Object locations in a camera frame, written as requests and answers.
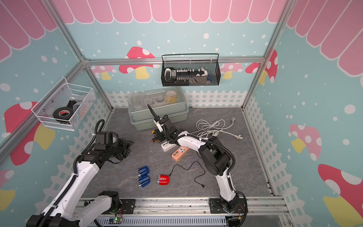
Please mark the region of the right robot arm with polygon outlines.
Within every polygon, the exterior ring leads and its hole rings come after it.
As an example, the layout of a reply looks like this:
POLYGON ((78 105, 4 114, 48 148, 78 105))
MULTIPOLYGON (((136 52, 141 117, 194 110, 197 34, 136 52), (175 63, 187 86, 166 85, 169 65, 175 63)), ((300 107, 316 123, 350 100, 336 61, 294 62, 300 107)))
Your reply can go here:
POLYGON ((222 209, 230 214, 238 211, 238 209, 242 211, 238 217, 227 220, 228 226, 240 227, 246 220, 248 204, 245 194, 235 189, 231 179, 230 172, 236 164, 232 152, 223 146, 217 137, 202 138, 179 130, 171 122, 168 115, 160 117, 149 104, 147 107, 154 117, 154 123, 157 126, 155 134, 159 141, 188 147, 199 153, 206 169, 216 177, 222 209))

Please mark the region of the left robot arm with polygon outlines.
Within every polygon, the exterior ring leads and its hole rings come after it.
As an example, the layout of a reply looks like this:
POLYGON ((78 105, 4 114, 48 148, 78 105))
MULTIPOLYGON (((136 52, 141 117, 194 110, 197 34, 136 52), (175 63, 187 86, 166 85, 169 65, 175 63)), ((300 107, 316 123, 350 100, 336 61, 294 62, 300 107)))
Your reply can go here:
POLYGON ((103 131, 105 121, 99 120, 91 142, 73 162, 73 173, 55 199, 39 215, 33 215, 28 227, 86 227, 104 212, 117 215, 124 205, 116 191, 103 191, 81 211, 77 203, 87 186, 106 162, 122 162, 130 154, 134 142, 119 138, 112 131, 103 131))

